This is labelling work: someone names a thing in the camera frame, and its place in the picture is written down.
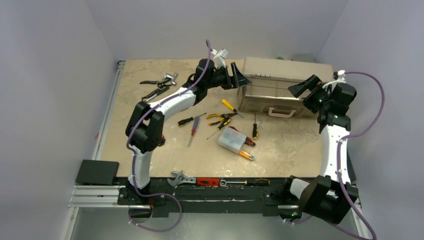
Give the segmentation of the beige translucent tool box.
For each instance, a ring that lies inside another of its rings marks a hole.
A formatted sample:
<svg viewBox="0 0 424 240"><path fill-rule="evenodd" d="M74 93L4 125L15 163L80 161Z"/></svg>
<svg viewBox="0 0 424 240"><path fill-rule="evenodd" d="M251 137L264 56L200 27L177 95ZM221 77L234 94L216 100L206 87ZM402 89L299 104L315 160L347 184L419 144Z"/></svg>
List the beige translucent tool box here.
<svg viewBox="0 0 424 240"><path fill-rule="evenodd" d="M312 75L327 82L333 77L330 64L246 57L242 74L251 84L237 91L238 110L242 113L278 118L315 119L318 115L307 109L300 97L294 97L289 87L302 83Z"/></svg>

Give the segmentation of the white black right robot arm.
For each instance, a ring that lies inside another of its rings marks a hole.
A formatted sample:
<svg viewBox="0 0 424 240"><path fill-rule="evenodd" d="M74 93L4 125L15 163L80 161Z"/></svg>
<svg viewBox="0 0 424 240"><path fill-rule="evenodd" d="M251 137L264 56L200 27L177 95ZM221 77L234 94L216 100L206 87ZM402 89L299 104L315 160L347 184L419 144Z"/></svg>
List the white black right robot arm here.
<svg viewBox="0 0 424 240"><path fill-rule="evenodd" d="M338 225L359 196L348 173L346 138L351 130L347 112L357 90L346 83L343 75L328 83L312 75L288 90L296 98L309 91L301 102L312 113L318 114L322 160L317 177L306 181L291 176L290 183L281 189L280 196L288 204L298 200L301 212Z"/></svg>

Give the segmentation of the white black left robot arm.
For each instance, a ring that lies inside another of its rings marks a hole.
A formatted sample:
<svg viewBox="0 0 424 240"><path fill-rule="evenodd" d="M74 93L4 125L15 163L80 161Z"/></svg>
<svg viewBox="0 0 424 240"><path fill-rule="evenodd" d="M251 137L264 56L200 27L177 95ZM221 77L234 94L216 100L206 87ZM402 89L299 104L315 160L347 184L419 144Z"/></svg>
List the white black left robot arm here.
<svg viewBox="0 0 424 240"><path fill-rule="evenodd" d="M168 97L136 104L127 124L126 147L132 151L129 183L133 186L129 197L138 205L146 203L150 183L150 163L154 149L162 140L164 123L175 114L200 103L212 88L223 90L238 89L251 84L239 71L236 63L230 66L216 66L209 58L201 59L187 81Z"/></svg>

